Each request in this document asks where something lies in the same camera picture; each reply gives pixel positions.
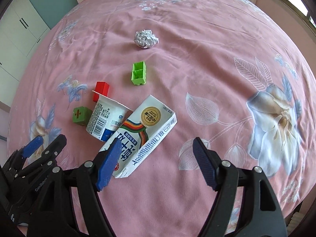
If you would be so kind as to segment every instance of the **gold circular logo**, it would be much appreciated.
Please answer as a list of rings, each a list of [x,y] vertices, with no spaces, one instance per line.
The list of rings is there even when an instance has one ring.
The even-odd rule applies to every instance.
[[[156,107],[147,107],[142,112],[142,123],[145,126],[154,126],[160,120],[161,114]]]

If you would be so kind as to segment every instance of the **window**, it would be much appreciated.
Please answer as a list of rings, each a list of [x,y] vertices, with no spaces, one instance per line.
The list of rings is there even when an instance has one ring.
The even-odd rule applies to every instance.
[[[305,21],[305,23],[316,33],[316,24],[313,21],[308,8],[303,4],[301,0],[281,0],[287,6],[289,6],[295,13]]]

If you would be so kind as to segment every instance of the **rainbow stripe graphic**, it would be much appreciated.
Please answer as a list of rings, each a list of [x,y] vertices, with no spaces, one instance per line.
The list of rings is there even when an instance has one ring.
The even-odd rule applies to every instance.
[[[126,121],[121,125],[120,128],[123,128],[132,133],[138,133],[138,135],[140,136],[139,148],[141,148],[148,141],[146,127],[142,123],[134,123],[126,119]]]

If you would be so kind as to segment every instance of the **blue gripper pad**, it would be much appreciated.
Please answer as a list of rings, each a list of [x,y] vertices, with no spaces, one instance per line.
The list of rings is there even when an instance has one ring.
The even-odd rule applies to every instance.
[[[22,158],[29,158],[41,145],[43,145],[44,139],[42,136],[36,136],[27,146],[23,148]]]
[[[95,184],[99,191],[101,191],[104,187],[106,187],[109,184],[112,173],[122,153],[121,140],[115,138],[107,151],[108,154],[99,168],[98,180]]]
[[[217,189],[216,169],[212,165],[209,157],[206,155],[207,148],[204,146],[200,138],[195,138],[193,141],[193,154],[197,160],[198,165],[202,171],[206,184]]]

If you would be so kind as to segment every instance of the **nutrition label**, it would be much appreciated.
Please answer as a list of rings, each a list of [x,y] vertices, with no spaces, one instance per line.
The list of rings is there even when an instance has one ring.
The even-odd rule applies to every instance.
[[[110,108],[106,108],[101,103],[97,103],[87,126],[87,131],[100,140],[109,116]]]

